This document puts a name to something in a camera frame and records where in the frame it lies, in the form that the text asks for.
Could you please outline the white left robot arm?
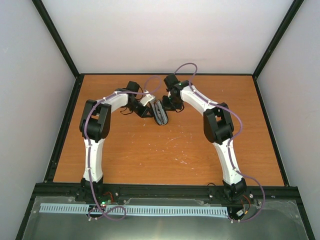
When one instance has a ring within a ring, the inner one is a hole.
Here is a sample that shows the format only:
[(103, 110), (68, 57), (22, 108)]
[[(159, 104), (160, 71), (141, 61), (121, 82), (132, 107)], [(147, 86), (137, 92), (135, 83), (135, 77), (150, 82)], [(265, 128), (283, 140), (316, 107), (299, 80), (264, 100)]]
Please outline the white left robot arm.
[(130, 81), (126, 88), (118, 88), (109, 96), (85, 102), (79, 123), (85, 144), (85, 170), (80, 185), (92, 201), (99, 201), (104, 195), (102, 155), (111, 128), (111, 114), (122, 107), (142, 114), (149, 109), (147, 104), (155, 100), (147, 90), (138, 92), (139, 87)]

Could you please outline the brown translucent sunglasses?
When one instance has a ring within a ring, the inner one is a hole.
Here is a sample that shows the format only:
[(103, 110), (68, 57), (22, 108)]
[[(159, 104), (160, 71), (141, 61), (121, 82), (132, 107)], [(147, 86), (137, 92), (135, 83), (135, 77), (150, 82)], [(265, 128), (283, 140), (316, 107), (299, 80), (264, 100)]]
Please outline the brown translucent sunglasses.
[(159, 100), (154, 104), (156, 120), (160, 125), (164, 125), (166, 122), (166, 114), (163, 110), (162, 104)]

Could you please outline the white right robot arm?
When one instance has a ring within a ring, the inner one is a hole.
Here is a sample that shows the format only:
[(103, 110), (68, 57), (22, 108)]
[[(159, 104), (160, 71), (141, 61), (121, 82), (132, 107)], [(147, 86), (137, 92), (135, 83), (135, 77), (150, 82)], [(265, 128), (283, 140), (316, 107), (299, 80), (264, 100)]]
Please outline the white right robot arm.
[(188, 80), (179, 81), (173, 73), (163, 81), (168, 92), (163, 97), (166, 108), (182, 110), (187, 103), (202, 115), (204, 135), (213, 144), (221, 164), (223, 194), (227, 201), (236, 201), (247, 190), (247, 184), (234, 151), (235, 128), (228, 105), (209, 99)]

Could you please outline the black checkered glasses case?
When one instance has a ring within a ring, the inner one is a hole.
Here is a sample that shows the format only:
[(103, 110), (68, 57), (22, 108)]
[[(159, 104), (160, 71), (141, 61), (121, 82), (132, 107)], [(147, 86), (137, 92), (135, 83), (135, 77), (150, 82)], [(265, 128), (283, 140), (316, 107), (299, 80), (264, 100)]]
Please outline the black checkered glasses case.
[(150, 103), (155, 122), (159, 126), (168, 124), (169, 118), (161, 100), (154, 100)]

